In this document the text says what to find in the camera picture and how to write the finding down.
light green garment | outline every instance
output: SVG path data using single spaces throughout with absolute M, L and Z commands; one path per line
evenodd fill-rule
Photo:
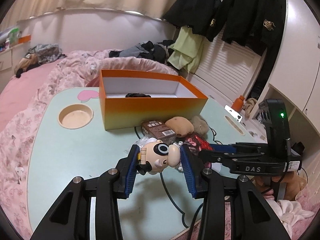
M 194 73 L 199 66 L 203 44 L 204 36 L 193 34 L 191 28 L 183 26 L 176 42 L 168 47 L 174 50 L 168 61 L 177 69 L 184 67 Z

light green table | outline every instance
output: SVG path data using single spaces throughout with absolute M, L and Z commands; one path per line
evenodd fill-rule
M 84 103 L 94 111 L 88 125 L 76 130 L 61 127 L 57 121 L 60 110 L 80 103 L 77 96 L 82 90 L 98 91 L 97 88 L 73 88 L 58 93 L 51 100 L 36 135 L 27 182 L 28 212 L 33 230 L 73 177 L 94 178 L 114 168 L 138 139 L 134 128 L 105 131 L 100 102 L 94 98 Z M 237 126 L 244 135 L 228 123 L 225 115 L 229 113 L 215 100 L 208 99 L 201 115 L 217 132 L 215 139 L 223 144 L 254 142 L 239 123 Z M 212 143 L 211 131 L 208 141 Z M 228 171 L 222 166 L 220 174 L 237 177 Z M 174 201 L 186 213 L 189 225 L 202 200 L 191 197 L 183 173 L 168 167 L 163 175 Z M 94 204 L 93 198 L 90 239 L 95 239 Z M 124 240 L 169 240 L 185 229 L 181 214 L 167 197 L 159 174 L 137 175 L 129 199 L 118 200 L 118 206 Z

orange gradient box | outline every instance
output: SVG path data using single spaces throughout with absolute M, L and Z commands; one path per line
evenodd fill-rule
M 142 93 L 151 98 L 126 98 Z M 183 77 L 134 70 L 101 70 L 99 97 L 105 130 L 144 121 L 199 115 L 208 98 Z

white phone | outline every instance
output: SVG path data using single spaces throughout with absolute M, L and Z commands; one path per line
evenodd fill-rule
M 242 116 L 230 106 L 225 106 L 224 109 L 226 109 L 238 122 L 242 120 Z

silver bolt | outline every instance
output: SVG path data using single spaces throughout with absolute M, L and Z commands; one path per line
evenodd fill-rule
M 210 168 L 204 168 L 203 173 L 209 175 L 212 173 L 212 170 Z
M 241 180 L 242 182 L 247 182 L 249 179 L 248 179 L 248 177 L 245 176 L 245 175 L 240 175 L 240 176 L 239 176 L 239 180 Z
M 74 177 L 72 181 L 73 183 L 79 183 L 81 180 L 81 177 Z
M 108 170 L 108 173 L 109 173 L 110 175 L 115 175 L 117 172 L 118 172 L 118 170 L 115 169 L 115 168 L 112 168 L 112 169 Z

